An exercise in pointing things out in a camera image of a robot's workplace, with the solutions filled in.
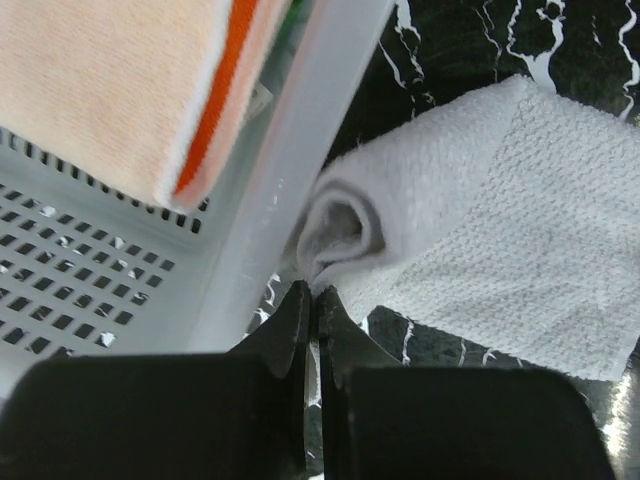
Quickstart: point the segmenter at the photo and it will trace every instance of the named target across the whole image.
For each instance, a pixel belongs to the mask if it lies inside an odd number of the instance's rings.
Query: folded towel
[[[0,3],[0,124],[189,209],[230,153],[288,0]]]
[[[297,239],[315,293],[574,376],[619,379],[640,333],[640,130],[528,79],[347,154]]]

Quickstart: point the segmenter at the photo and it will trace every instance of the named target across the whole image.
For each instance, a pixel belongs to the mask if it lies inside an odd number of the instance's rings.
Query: countertop
[[[640,123],[639,8],[640,0],[397,0],[328,162],[430,108],[514,74]],[[255,324],[277,305],[285,287],[279,280],[270,282]],[[528,367],[384,308],[363,328],[407,365]],[[640,478],[639,372],[640,345],[619,383],[570,379],[591,408],[620,478]],[[309,473],[315,475],[322,471],[321,417],[319,409],[309,414]]]

